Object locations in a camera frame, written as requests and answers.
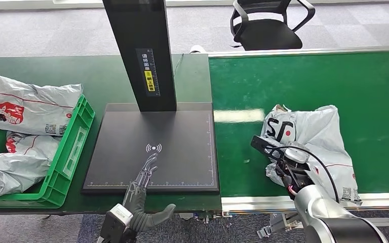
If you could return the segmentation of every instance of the white plastic bag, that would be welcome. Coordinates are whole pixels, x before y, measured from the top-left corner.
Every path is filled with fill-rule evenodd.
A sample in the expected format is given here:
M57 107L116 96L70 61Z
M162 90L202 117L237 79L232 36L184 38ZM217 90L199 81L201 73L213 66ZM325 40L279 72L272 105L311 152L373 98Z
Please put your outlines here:
M27 85L0 76L0 129L62 136L83 87Z
M263 122L261 137L276 146L296 141L306 146L325 164L330 172L340 200L361 204L357 192L353 162L344 149L339 130L338 109L323 106L315 111L291 111L276 105ZM275 183L283 185L275 172L275 162L266 167L266 175ZM329 177L320 163L309 156L311 171L318 174L321 184L332 198L335 198Z
M51 136L9 133L8 153L0 153L0 196L24 192L42 180L59 141Z

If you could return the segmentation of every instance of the wireless charging icon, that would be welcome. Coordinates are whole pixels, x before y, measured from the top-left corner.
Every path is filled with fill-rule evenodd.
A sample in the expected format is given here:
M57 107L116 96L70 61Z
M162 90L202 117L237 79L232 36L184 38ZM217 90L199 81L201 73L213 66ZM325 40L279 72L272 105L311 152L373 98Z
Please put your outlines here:
M147 153L150 153L151 151L156 151L160 153L162 151L162 145L159 143L157 146L152 146L151 144L147 144L145 147L145 151Z

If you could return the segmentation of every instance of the green plastic crate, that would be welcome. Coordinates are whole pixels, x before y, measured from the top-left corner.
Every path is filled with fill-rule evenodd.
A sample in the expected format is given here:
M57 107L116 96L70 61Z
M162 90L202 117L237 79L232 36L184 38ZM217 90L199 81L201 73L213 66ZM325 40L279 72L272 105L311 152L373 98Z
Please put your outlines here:
M95 116L84 95L72 113L66 132L42 182L23 193L0 196L0 208L56 209L63 205ZM0 130L0 153L5 148L6 131Z

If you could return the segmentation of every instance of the black office chair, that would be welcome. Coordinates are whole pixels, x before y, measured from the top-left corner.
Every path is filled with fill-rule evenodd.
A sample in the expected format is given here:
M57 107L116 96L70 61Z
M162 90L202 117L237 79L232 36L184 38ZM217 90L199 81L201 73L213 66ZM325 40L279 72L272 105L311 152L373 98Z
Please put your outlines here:
M295 28L287 26L287 7L290 0L235 0L234 13L230 19L230 31L234 41L241 43L246 51L300 49L302 41L294 33L315 14L315 8L306 0L297 0L308 14ZM248 14L276 13L283 16L283 22L275 19L248 20ZM241 23L234 24L237 17Z

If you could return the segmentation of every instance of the chair armrest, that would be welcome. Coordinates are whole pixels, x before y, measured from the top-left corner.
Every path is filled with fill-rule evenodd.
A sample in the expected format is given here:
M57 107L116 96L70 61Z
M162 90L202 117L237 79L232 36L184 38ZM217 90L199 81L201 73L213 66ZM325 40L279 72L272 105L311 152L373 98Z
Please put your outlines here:
M300 29L304 24L306 24L310 19L314 17L315 14L315 8L312 4L308 3L307 0L297 0L306 10L308 10L307 16L300 22L296 27L294 27L293 31L297 31Z
M244 11L244 9L241 7L241 5L239 5L238 0L234 1L234 8L235 8L235 11L241 17L241 25L240 25L239 29L236 31L236 33L235 33L234 25L233 25L233 20L234 19L232 18L230 20L230 28L231 28L232 34L234 35L234 41L235 42L240 42L239 40L240 40L241 34L244 31L244 29L245 29L245 27L247 26L247 23L248 23L248 14Z

